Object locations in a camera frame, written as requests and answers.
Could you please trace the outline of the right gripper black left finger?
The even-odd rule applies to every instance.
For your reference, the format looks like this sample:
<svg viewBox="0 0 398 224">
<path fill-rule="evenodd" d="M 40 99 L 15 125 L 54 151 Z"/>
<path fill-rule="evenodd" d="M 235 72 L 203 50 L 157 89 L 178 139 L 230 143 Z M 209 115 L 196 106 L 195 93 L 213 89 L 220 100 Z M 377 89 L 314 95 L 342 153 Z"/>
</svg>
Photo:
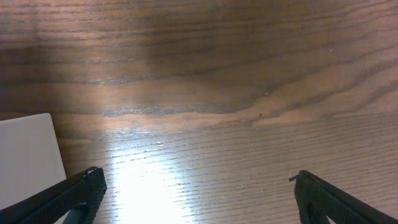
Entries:
<svg viewBox="0 0 398 224">
<path fill-rule="evenodd" d="M 1 223 L 49 224 L 65 217 L 64 223 L 92 224 L 106 190 L 103 169 L 90 167 L 2 209 Z"/>
</svg>

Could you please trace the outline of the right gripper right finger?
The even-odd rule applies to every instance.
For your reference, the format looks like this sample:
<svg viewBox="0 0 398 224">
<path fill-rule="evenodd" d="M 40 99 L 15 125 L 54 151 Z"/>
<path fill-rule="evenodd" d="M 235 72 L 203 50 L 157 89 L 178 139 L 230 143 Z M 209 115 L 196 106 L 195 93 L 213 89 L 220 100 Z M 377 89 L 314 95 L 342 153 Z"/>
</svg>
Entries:
<svg viewBox="0 0 398 224">
<path fill-rule="evenodd" d="M 397 224 L 397 219 L 347 194 L 307 170 L 291 177 L 302 224 Z"/>
</svg>

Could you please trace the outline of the white cardboard box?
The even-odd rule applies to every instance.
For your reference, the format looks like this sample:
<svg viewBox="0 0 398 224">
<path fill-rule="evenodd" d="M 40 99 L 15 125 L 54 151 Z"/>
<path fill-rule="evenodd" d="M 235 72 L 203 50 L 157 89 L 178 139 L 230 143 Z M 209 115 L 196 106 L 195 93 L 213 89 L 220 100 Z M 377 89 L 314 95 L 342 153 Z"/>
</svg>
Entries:
<svg viewBox="0 0 398 224">
<path fill-rule="evenodd" d="M 48 113 L 1 121 L 1 208 L 66 179 Z"/>
</svg>

